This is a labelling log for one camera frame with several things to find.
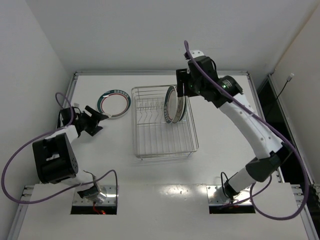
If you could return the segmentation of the green red rimmed plate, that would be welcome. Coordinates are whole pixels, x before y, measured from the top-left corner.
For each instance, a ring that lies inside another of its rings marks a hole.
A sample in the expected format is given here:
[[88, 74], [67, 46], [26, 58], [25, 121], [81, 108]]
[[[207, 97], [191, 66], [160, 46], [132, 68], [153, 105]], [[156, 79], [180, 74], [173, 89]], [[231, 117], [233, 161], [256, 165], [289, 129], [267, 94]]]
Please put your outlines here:
[[112, 89], [104, 92], [97, 100], [96, 109], [110, 119], [118, 119], [125, 115], [132, 101], [127, 92], [121, 89]]
[[174, 85], [171, 85], [164, 99], [164, 119], [167, 124], [171, 124], [176, 116], [178, 106], [177, 90]]

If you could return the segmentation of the white plate with grey rim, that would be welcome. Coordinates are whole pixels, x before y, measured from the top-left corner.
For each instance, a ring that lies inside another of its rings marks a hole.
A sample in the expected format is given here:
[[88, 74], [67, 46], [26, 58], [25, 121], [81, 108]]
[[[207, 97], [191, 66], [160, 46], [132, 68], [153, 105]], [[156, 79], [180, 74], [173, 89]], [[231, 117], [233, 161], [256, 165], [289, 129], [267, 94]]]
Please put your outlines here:
[[176, 114], [175, 114], [175, 117], [172, 121], [172, 123], [176, 124], [180, 121], [182, 115], [183, 115], [183, 112], [184, 112], [184, 109], [185, 109], [185, 97], [182, 96], [182, 97], [178, 97], [178, 103], [177, 103], [177, 108], [176, 108]]

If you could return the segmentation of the small blue patterned plate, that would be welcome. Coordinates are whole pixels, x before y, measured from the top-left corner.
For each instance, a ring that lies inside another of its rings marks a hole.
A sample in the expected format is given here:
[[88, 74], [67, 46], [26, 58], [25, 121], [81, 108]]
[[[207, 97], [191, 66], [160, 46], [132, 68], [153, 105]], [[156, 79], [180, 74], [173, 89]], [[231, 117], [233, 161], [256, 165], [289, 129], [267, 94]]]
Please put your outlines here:
[[187, 97], [184, 96], [184, 108], [183, 108], [183, 112], [182, 112], [180, 120], [182, 120], [184, 118], [184, 116], [186, 114], [186, 110], [187, 110]]

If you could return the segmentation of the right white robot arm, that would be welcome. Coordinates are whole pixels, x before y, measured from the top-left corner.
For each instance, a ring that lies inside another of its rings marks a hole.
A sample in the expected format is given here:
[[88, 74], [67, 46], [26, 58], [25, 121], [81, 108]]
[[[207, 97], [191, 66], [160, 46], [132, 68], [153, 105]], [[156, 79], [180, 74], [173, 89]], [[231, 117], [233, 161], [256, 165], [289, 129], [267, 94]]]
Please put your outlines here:
[[208, 81], [195, 64], [188, 61], [187, 68], [175, 72], [178, 96], [202, 96], [207, 102], [213, 103], [239, 129], [255, 154], [253, 160], [223, 184], [223, 195], [232, 200], [246, 187], [264, 182], [286, 161], [291, 150], [287, 143], [254, 118], [252, 110], [246, 112], [235, 103], [238, 101], [247, 109], [250, 108], [243, 89], [233, 77], [218, 77], [215, 64], [207, 56], [198, 56], [195, 61], [213, 81]]

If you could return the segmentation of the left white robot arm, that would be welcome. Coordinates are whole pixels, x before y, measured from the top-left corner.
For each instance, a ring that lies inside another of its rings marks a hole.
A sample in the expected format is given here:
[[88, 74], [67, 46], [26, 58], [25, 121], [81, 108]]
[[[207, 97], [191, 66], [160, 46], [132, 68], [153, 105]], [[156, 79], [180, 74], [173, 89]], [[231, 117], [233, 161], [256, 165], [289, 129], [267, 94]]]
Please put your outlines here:
[[76, 192], [80, 198], [102, 203], [106, 195], [98, 183], [93, 183], [96, 176], [79, 167], [72, 142], [79, 138], [82, 132], [92, 137], [96, 135], [103, 129], [99, 123], [109, 116], [88, 105], [79, 113], [75, 109], [72, 107], [60, 110], [59, 116], [62, 119], [58, 126], [61, 129], [32, 144], [37, 175], [43, 184], [78, 185]]

